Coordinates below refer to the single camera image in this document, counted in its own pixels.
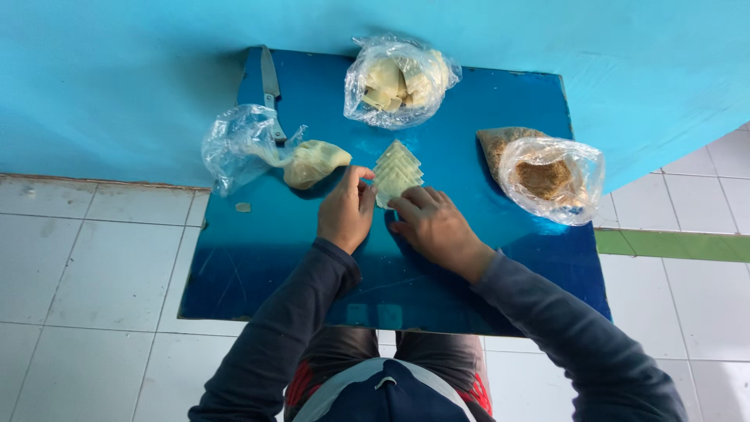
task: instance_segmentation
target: clear plastic bag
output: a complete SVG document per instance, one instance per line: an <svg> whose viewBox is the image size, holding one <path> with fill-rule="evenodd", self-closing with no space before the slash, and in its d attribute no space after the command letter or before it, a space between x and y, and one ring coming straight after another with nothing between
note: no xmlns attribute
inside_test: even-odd
<svg viewBox="0 0 750 422"><path fill-rule="evenodd" d="M385 34L354 42L362 50L346 71L343 114L349 119L390 130L420 125L440 108L446 90L461 80L461 66L454 59L416 41ZM403 98L389 92L393 77L400 79L395 89ZM390 105L380 106L370 96L363 101L368 84L377 84L383 104L390 98ZM380 85L387 86L381 90Z"/></svg>
<svg viewBox="0 0 750 422"><path fill-rule="evenodd" d="M242 185L263 175L271 167L291 161L294 147L306 129L276 146L271 130L276 111L258 104L241 104L216 117L201 145L203 164L216 179L215 191L226 197Z"/></svg>
<svg viewBox="0 0 750 422"><path fill-rule="evenodd" d="M523 137L503 150L497 176L502 190L521 208L578 226L596 214L605 180L604 162L601 151L584 143Z"/></svg>

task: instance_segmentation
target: dark sleeve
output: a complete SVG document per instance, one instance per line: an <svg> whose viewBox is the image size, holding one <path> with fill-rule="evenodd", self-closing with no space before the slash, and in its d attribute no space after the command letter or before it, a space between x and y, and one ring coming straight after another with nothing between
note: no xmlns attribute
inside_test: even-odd
<svg viewBox="0 0 750 422"><path fill-rule="evenodd" d="M275 420L282 390L334 298L360 280L354 258L315 239L288 279L258 309L216 374L205 383L193 421Z"/></svg>
<svg viewBox="0 0 750 422"><path fill-rule="evenodd" d="M641 345L554 283L498 252L474 290L565 369L574 420L688 420Z"/></svg>

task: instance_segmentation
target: person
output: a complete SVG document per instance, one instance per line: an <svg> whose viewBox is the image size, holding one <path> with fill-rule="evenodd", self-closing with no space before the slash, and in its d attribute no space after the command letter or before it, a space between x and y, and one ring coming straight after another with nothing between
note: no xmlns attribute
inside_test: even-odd
<svg viewBox="0 0 750 422"><path fill-rule="evenodd" d="M351 254L372 224L366 167L349 166L322 201L317 238L247 323L205 384L192 421L494 420L477 336L398 333L378 357L374 330L324 327L332 302L359 282ZM451 199L407 189L389 229L429 261L462 276L565 369L573 420L687 420L669 375L642 347L578 298L484 244Z"/></svg>

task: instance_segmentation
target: hand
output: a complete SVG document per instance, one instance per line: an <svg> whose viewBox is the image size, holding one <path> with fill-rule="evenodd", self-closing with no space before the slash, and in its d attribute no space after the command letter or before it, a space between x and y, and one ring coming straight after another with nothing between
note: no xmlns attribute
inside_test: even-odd
<svg viewBox="0 0 750 422"><path fill-rule="evenodd" d="M389 229L403 236L425 258L476 284L495 251L474 234L451 198L432 187L408 188L388 202L403 221Z"/></svg>
<svg viewBox="0 0 750 422"><path fill-rule="evenodd" d="M351 255L370 232L377 189L360 180L375 178L367 167L349 166L343 177L320 204L318 236Z"/></svg>

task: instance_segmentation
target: floor tile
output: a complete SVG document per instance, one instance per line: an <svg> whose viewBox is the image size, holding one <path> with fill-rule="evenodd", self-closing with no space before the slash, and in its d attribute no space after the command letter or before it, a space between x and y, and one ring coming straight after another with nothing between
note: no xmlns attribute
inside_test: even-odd
<svg viewBox="0 0 750 422"><path fill-rule="evenodd" d="M396 345L396 332L393 330L378 330L377 342L381 345Z"/></svg>
<svg viewBox="0 0 750 422"><path fill-rule="evenodd" d="M96 183L0 176L0 213L82 219Z"/></svg>
<svg viewBox="0 0 750 422"><path fill-rule="evenodd" d="M621 228L678 231L664 175L649 173L612 192Z"/></svg>
<svg viewBox="0 0 750 422"><path fill-rule="evenodd" d="M13 422L130 422L153 333L45 327Z"/></svg>
<svg viewBox="0 0 750 422"><path fill-rule="evenodd" d="M32 360L40 325L0 322L0 422L8 422Z"/></svg>
<svg viewBox="0 0 750 422"><path fill-rule="evenodd" d="M185 225L202 227L203 216L206 214L206 206L209 204L209 191L195 191L193 203L190 205L190 213L187 215Z"/></svg>
<svg viewBox="0 0 750 422"><path fill-rule="evenodd" d="M396 355L395 345L378 345L377 349L380 352L380 357L394 357Z"/></svg>
<svg viewBox="0 0 750 422"><path fill-rule="evenodd" d="M695 233L735 234L729 204L716 177L665 174L679 228Z"/></svg>
<svg viewBox="0 0 750 422"><path fill-rule="evenodd" d="M0 321L44 323L80 225L0 215Z"/></svg>
<svg viewBox="0 0 750 422"><path fill-rule="evenodd" d="M185 225L193 191L101 184L87 219L114 222Z"/></svg>
<svg viewBox="0 0 750 422"><path fill-rule="evenodd" d="M686 359L661 258L599 255L616 326L653 357Z"/></svg>
<svg viewBox="0 0 750 422"><path fill-rule="evenodd" d="M519 351L523 353L544 353L533 341L520 337L484 336L484 349L487 351Z"/></svg>
<svg viewBox="0 0 750 422"><path fill-rule="evenodd" d="M733 131L708 144L716 174L750 179L750 131Z"/></svg>
<svg viewBox="0 0 750 422"><path fill-rule="evenodd" d="M134 422L187 420L234 337L157 333Z"/></svg>
<svg viewBox="0 0 750 422"><path fill-rule="evenodd" d="M691 174L694 176L716 176L708 148L702 146L688 155L662 167L669 174Z"/></svg>
<svg viewBox="0 0 750 422"><path fill-rule="evenodd" d="M186 227L180 242L180 250L177 253L175 269L172 279L169 281L169 290L164 300L164 308L159 320L160 332L168 333L191 333L191 334L214 334L216 336L239 336L246 322L240 321L218 321L210 319L177 319L177 312L182 301L182 292L188 281L190 266L193 262L193 252L198 242L200 228Z"/></svg>
<svg viewBox="0 0 750 422"><path fill-rule="evenodd" d="M695 389L706 422L750 420L750 363L692 360Z"/></svg>
<svg viewBox="0 0 750 422"><path fill-rule="evenodd" d="M546 354L487 351L487 373L497 420L571 420L577 393Z"/></svg>
<svg viewBox="0 0 750 422"><path fill-rule="evenodd" d="M750 360L750 274L742 262L664 258L691 359Z"/></svg>
<svg viewBox="0 0 750 422"><path fill-rule="evenodd" d="M750 234L750 179L720 177L729 208L741 234Z"/></svg>
<svg viewBox="0 0 750 422"><path fill-rule="evenodd" d="M46 323L156 331L182 231L84 222Z"/></svg>
<svg viewBox="0 0 750 422"><path fill-rule="evenodd" d="M695 393L695 384L690 372L690 363L687 360L657 359L658 367L672 377L677 393L685 405L690 422L701 422L701 407L698 405L698 395Z"/></svg>
<svg viewBox="0 0 750 422"><path fill-rule="evenodd" d="M596 210L596 217L594 217L593 221L596 228L620 228L611 194L601 197L599 208Z"/></svg>

